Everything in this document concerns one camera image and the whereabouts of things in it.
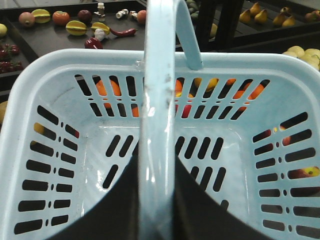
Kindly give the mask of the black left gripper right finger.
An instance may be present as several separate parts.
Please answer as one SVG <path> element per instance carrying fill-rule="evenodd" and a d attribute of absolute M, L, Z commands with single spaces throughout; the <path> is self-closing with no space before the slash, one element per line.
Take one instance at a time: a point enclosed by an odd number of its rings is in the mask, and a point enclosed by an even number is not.
<path fill-rule="evenodd" d="M 269 240 L 223 209 L 175 156 L 173 238 L 175 240 Z"/>

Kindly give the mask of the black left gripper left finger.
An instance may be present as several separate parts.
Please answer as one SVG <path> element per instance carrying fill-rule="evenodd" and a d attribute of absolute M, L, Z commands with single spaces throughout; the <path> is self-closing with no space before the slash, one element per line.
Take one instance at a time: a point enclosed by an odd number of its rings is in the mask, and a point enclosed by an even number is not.
<path fill-rule="evenodd" d="M 138 238 L 137 143 L 128 165 L 111 190 L 87 213 L 52 240 L 136 240 Z"/>

